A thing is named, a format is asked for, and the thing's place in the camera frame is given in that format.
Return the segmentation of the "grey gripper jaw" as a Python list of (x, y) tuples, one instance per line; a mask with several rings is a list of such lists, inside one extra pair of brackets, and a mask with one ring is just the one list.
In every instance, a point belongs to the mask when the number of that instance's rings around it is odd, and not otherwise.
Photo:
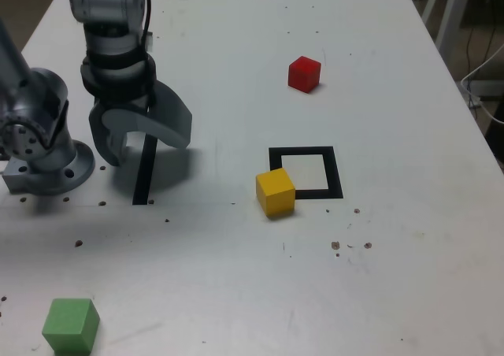
[(110, 165), (121, 165), (124, 161), (124, 151), (127, 136), (125, 133), (109, 130), (102, 122), (106, 112), (104, 106), (94, 106), (89, 115), (91, 134), (96, 150)]
[(102, 123), (119, 134), (143, 132), (167, 146), (187, 148), (191, 141), (190, 110), (170, 87), (158, 80), (153, 94), (153, 104), (147, 112), (137, 106), (109, 109), (102, 115)]

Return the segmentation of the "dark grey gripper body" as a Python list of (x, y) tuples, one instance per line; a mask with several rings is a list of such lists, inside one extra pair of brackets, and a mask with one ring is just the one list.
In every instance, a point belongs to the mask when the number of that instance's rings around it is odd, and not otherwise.
[(104, 98), (95, 98), (94, 104), (105, 110), (122, 109), (134, 113), (147, 113), (152, 100), (149, 95), (144, 95), (131, 101), (113, 101)]

